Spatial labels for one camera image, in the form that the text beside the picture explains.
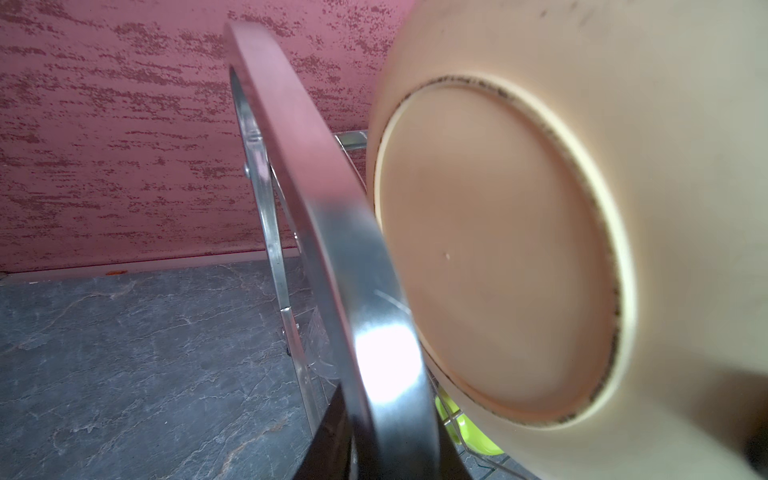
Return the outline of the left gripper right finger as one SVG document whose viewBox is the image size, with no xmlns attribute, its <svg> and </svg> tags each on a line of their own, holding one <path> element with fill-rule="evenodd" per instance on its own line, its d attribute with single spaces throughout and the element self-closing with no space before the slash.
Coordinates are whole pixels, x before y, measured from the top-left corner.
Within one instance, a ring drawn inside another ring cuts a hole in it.
<svg viewBox="0 0 768 480">
<path fill-rule="evenodd" d="M 445 428 L 444 422 L 436 413 L 440 443 L 440 479 L 442 480 L 471 480 L 455 444 Z"/>
</svg>

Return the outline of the yellow bear plate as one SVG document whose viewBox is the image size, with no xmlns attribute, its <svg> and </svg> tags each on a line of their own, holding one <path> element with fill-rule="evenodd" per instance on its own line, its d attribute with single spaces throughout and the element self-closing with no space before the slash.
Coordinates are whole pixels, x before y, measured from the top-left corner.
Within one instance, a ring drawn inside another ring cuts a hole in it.
<svg viewBox="0 0 768 480">
<path fill-rule="evenodd" d="M 767 5 L 419 1 L 368 192 L 425 360 L 542 479 L 767 475 Z"/>
</svg>

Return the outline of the chrome two-tier dish rack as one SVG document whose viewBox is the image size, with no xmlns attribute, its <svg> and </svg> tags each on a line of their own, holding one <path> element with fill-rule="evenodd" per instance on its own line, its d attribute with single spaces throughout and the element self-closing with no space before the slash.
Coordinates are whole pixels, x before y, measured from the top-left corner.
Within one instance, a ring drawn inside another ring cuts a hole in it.
<svg viewBox="0 0 768 480">
<path fill-rule="evenodd" d="M 431 377 L 358 172 L 277 40 L 231 22 L 227 67 L 288 349 L 314 434 L 325 414 L 290 306 L 277 218 L 295 234 L 353 428 L 357 479 L 440 479 Z"/>
</svg>

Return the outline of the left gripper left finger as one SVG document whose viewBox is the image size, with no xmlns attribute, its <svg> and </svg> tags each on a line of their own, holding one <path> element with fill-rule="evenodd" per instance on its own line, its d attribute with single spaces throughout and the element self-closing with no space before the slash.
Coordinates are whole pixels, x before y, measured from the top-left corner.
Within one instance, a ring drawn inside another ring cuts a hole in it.
<svg viewBox="0 0 768 480">
<path fill-rule="evenodd" d="M 353 428 L 338 386 L 293 480 L 358 478 Z"/>
</svg>

